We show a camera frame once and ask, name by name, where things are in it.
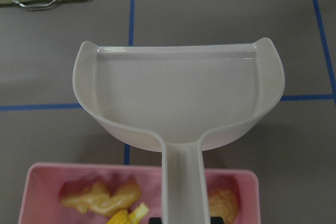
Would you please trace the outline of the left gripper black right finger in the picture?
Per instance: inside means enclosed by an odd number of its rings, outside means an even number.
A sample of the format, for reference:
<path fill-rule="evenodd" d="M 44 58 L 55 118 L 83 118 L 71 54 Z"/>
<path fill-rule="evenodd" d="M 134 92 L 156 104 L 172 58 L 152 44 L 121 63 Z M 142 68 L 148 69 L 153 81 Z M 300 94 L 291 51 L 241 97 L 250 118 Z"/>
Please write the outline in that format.
<path fill-rule="evenodd" d="M 211 224 L 223 224 L 222 217 L 211 217 Z"/>

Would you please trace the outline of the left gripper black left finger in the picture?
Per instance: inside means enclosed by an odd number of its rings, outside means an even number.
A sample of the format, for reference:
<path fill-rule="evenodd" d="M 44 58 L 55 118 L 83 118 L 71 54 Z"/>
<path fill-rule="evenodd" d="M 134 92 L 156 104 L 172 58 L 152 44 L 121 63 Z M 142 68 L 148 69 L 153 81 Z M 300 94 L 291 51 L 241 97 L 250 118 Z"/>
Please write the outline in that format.
<path fill-rule="evenodd" d="M 162 224 L 162 220 L 160 217 L 151 217 L 148 220 L 148 224 Z"/>

